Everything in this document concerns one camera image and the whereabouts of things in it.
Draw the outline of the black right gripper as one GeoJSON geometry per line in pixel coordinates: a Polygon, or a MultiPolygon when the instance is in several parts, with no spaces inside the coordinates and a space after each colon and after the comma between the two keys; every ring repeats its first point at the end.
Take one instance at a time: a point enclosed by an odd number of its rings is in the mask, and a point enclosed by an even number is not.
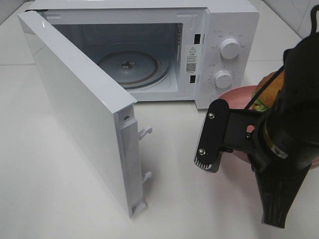
{"type": "Polygon", "coordinates": [[[309,166],[319,158],[319,96],[280,94],[264,113],[222,103],[227,118],[221,147],[251,157],[262,223],[284,228],[309,166]]]}

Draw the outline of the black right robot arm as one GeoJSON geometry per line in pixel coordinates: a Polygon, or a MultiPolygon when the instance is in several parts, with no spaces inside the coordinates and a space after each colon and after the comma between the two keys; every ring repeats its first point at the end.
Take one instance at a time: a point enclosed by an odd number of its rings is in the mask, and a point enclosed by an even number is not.
{"type": "Polygon", "coordinates": [[[308,37],[284,52],[284,83],[264,113],[229,110],[223,147],[245,152],[255,172],[263,223],[285,226],[289,209],[319,156],[318,6],[308,37]]]}

